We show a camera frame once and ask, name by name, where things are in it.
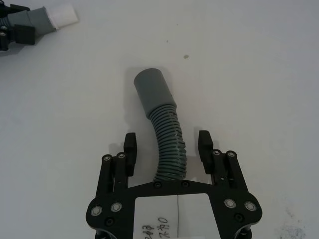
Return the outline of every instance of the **gray plastic tube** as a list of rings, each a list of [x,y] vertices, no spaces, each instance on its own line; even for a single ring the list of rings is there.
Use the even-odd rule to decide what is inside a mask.
[[[42,36],[56,29],[52,25],[45,7],[32,11],[21,11],[0,18],[0,26],[12,27],[14,25],[32,26],[36,36]]]
[[[151,120],[159,145],[159,165],[154,180],[181,180],[186,176],[186,150],[176,113],[176,103],[160,70],[150,68],[134,80]]]

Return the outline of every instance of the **gray flexible hose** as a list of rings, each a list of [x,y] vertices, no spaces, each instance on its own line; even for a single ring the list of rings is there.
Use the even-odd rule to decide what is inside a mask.
[[[147,118],[159,145],[159,164],[154,180],[182,180],[186,176],[186,150],[174,102],[158,69],[146,69],[135,80]]]

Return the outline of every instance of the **white label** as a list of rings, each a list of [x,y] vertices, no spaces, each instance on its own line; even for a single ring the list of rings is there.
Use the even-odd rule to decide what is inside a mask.
[[[220,239],[207,194],[140,197],[133,239]]]

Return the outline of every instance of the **screw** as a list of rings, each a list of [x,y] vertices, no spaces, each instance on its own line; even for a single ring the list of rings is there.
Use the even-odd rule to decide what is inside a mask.
[[[154,187],[155,188],[160,188],[161,187],[161,183],[160,182],[155,182],[154,183]]]
[[[235,201],[230,199],[230,198],[225,199],[224,204],[228,208],[235,208],[236,207]]]
[[[96,217],[102,213],[102,208],[100,206],[95,206],[91,209],[91,215]]]
[[[118,157],[119,157],[119,158],[125,158],[125,154],[120,153]]]
[[[230,157],[234,157],[235,156],[235,154],[233,152],[228,152],[227,155],[230,156]]]
[[[187,181],[183,181],[183,182],[181,183],[181,186],[182,186],[183,188],[188,188],[188,187],[189,187],[189,183],[188,183]]]
[[[249,211],[255,211],[255,210],[257,210],[257,206],[254,204],[254,203],[252,203],[252,202],[250,202],[250,201],[247,201],[246,203],[245,203],[245,208],[247,209],[247,210],[249,210]]]
[[[106,218],[105,224],[106,224],[107,227],[113,225],[113,223],[114,223],[114,219],[113,218]]]
[[[214,151],[213,151],[213,154],[214,154],[214,155],[220,155],[220,152],[217,151],[217,150],[214,150]]]
[[[111,205],[111,211],[114,212],[114,213],[118,212],[121,209],[122,209],[122,204],[121,203],[113,203]]]
[[[111,159],[111,157],[109,155],[104,156],[103,160],[104,161],[109,161]]]

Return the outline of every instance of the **small dark spot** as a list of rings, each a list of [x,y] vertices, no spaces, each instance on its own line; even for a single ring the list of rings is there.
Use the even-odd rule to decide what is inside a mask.
[[[291,219],[295,217],[295,214],[293,214],[293,213],[289,210],[289,208],[286,208],[286,213],[288,214],[288,216],[289,216]]]

